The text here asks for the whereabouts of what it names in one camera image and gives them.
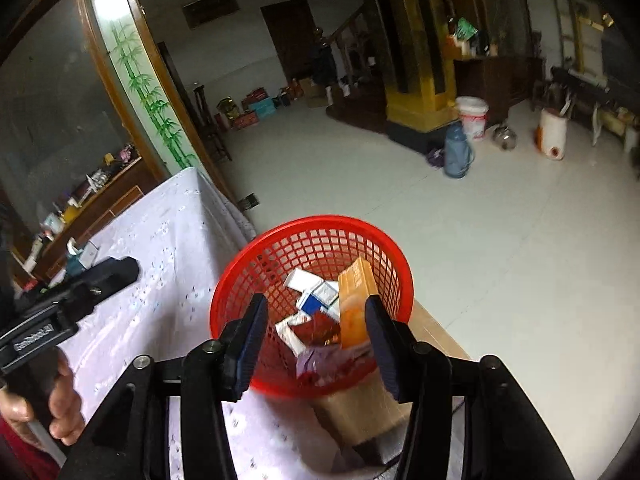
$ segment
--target basket rim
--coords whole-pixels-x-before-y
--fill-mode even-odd
[[[344,227],[327,227],[326,224],[331,224],[332,222],[342,223],[344,224]],[[382,244],[378,243],[378,245],[381,249],[384,249],[385,253],[387,253],[390,259],[392,259],[394,263],[394,269],[396,270],[396,275],[398,276],[398,280],[400,283],[400,299],[396,320],[403,323],[409,322],[409,318],[411,317],[411,312],[414,306],[414,280],[412,278],[409,263],[398,244],[396,244],[380,228],[363,220],[341,215],[315,215],[298,218],[289,222],[284,222],[283,224],[280,224],[273,229],[270,229],[269,231],[255,237],[254,240],[249,242],[238,254],[236,254],[231,263],[226,266],[226,269],[220,276],[218,284],[216,285],[216,289],[213,294],[211,306],[209,309],[209,327],[211,336],[213,338],[217,338],[221,332],[221,328],[218,326],[218,322],[216,319],[217,316],[214,316],[214,306],[222,306],[224,304],[223,302],[226,301],[225,298],[228,296],[230,288],[233,285],[233,280],[230,280],[228,277],[231,275],[237,275],[236,271],[238,270],[238,267],[242,267],[242,269],[244,268],[244,260],[247,254],[253,253],[256,250],[257,246],[265,245],[265,242],[270,239],[273,239],[274,243],[276,241],[280,241],[282,240],[282,238],[288,236],[284,234],[285,232],[290,233],[290,231],[295,228],[299,228],[300,231],[311,229],[337,229],[351,230],[356,232],[362,231],[363,233],[375,233],[376,237],[382,240],[384,248],[382,247]],[[375,362],[363,365],[354,370],[348,376],[325,386],[291,387],[282,384],[276,386],[274,384],[270,384],[256,378],[253,378],[251,380],[250,386],[252,389],[270,396],[311,399],[315,397],[327,396],[329,394],[345,390],[351,386],[355,386],[370,373],[375,371],[376,368],[377,366]]]

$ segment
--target red sleeve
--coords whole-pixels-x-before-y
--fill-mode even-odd
[[[22,441],[1,416],[0,435],[4,437],[30,478],[33,480],[55,480],[60,472],[58,464],[47,453]]]

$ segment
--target hand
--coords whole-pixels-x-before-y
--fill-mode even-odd
[[[74,390],[74,374],[62,350],[58,350],[58,376],[49,397],[49,410],[53,421],[49,432],[66,446],[75,444],[82,430],[84,417],[80,413],[82,400]],[[33,408],[22,397],[0,390],[0,415],[14,428],[15,433],[28,444],[42,449],[40,441],[31,433],[27,422],[34,419]]]

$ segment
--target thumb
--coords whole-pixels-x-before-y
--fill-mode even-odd
[[[29,422],[33,420],[33,408],[23,398],[12,393],[5,388],[0,390],[0,415],[8,423]]]

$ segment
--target finger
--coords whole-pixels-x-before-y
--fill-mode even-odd
[[[64,444],[65,446],[72,446],[73,444],[75,444],[78,441],[78,438],[80,438],[82,430],[84,430],[84,418],[82,419],[82,426],[73,430],[71,434],[63,438],[62,444]]]
[[[0,413],[7,422],[29,422],[34,418],[31,405],[6,388],[0,390]]]
[[[56,378],[49,397],[49,411],[54,418],[62,418],[76,396],[73,375],[60,375]]]
[[[58,373],[62,376],[73,375],[71,368],[69,367],[69,359],[66,354],[60,349],[58,350]]]
[[[84,419],[82,418],[82,413],[80,413],[81,407],[82,400],[80,399],[80,396],[78,394],[74,394],[74,398],[72,399],[68,412],[66,412],[61,418],[54,420],[49,427],[49,431],[54,438],[60,439],[69,436],[83,424]]]

